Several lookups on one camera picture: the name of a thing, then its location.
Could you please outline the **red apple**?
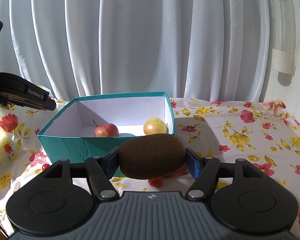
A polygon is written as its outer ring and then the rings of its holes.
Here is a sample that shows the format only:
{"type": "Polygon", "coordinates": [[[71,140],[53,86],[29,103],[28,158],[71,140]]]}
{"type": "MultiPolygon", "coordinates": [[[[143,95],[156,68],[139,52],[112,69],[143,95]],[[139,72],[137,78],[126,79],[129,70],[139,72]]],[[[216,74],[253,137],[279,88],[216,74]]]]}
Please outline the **red apple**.
{"type": "Polygon", "coordinates": [[[114,124],[105,124],[105,125],[98,125],[94,120],[93,123],[95,124],[94,129],[94,136],[97,138],[108,138],[108,137],[118,137],[119,130],[116,125],[114,124]]]}

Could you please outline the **brown kiwi fruit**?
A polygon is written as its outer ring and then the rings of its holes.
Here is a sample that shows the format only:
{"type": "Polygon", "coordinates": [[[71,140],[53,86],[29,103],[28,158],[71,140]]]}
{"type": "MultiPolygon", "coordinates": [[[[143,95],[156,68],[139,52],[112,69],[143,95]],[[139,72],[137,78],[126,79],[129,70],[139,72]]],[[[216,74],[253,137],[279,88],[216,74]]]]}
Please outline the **brown kiwi fruit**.
{"type": "Polygon", "coordinates": [[[170,134],[136,137],[119,146],[120,170],[128,178],[145,180],[170,176],[185,163],[183,143],[170,134]]]}

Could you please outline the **yellow-green mango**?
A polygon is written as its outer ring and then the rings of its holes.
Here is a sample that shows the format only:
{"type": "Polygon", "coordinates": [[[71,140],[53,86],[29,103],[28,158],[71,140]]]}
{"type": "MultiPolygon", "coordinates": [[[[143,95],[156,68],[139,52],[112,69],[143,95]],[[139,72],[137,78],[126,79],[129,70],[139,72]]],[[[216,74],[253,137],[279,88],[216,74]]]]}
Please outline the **yellow-green mango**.
{"type": "Polygon", "coordinates": [[[143,132],[145,135],[153,135],[153,134],[167,134],[168,127],[166,123],[158,117],[151,117],[149,118],[144,126],[143,132]]]}

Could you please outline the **teal cardboard box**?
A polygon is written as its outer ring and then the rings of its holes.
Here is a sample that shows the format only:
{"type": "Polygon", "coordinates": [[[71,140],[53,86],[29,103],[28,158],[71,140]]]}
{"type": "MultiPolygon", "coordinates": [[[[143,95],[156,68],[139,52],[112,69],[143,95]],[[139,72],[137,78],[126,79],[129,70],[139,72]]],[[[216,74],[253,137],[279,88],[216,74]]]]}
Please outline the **teal cardboard box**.
{"type": "Polygon", "coordinates": [[[67,103],[38,133],[52,163],[69,159],[82,163],[93,156],[106,156],[125,141],[144,135],[151,117],[163,120],[174,134],[174,113],[166,92],[140,92],[83,96],[67,103]],[[118,137],[97,138],[95,124],[114,124],[118,137]]]}

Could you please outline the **red cherry tomato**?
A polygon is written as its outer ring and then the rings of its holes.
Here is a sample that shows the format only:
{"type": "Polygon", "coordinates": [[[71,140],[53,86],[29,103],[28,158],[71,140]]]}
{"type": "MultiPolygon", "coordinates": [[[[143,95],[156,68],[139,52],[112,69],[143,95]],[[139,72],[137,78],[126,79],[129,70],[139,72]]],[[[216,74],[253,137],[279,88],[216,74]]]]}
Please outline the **red cherry tomato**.
{"type": "Polygon", "coordinates": [[[42,171],[45,171],[46,169],[48,169],[50,167],[50,164],[45,163],[42,165],[42,171]]]}
{"type": "Polygon", "coordinates": [[[148,180],[148,184],[149,184],[151,187],[154,187],[154,188],[160,188],[160,187],[162,187],[162,185],[163,185],[163,179],[162,179],[162,178],[153,178],[153,179],[149,179],[149,180],[148,180]]]}

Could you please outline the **floral tablecloth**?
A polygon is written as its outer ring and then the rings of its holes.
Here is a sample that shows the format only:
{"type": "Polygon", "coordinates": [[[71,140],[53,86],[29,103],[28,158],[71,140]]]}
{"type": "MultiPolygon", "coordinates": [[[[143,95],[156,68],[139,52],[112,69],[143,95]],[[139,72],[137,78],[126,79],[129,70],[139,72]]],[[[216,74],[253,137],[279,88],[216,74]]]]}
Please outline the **floral tablecloth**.
{"type": "MultiPolygon", "coordinates": [[[[248,159],[294,194],[299,212],[292,233],[300,238],[300,124],[285,104],[193,98],[170,102],[175,135],[186,147],[223,162],[248,159]]],[[[51,163],[37,134],[54,115],[15,105],[0,108],[0,239],[13,232],[6,217],[8,198],[51,163]]]]}

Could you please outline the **white curtain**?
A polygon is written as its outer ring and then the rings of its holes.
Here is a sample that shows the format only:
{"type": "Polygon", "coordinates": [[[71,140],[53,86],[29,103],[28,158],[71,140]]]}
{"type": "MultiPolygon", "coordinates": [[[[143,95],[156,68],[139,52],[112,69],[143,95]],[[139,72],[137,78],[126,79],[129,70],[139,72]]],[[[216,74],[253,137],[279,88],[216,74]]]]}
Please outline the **white curtain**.
{"type": "Polygon", "coordinates": [[[165,91],[258,101],[268,0],[0,0],[0,72],[61,100],[165,91]]]}

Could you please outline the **white wall tube fixture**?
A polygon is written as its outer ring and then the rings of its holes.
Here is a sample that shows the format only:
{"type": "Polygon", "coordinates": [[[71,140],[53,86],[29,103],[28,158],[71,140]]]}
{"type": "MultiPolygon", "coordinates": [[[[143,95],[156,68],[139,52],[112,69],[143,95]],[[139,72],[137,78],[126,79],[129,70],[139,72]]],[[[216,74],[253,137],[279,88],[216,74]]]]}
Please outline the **white wall tube fixture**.
{"type": "Polygon", "coordinates": [[[280,85],[292,83],[295,73],[296,24],[293,0],[268,0],[270,12],[270,66],[280,85]]]}

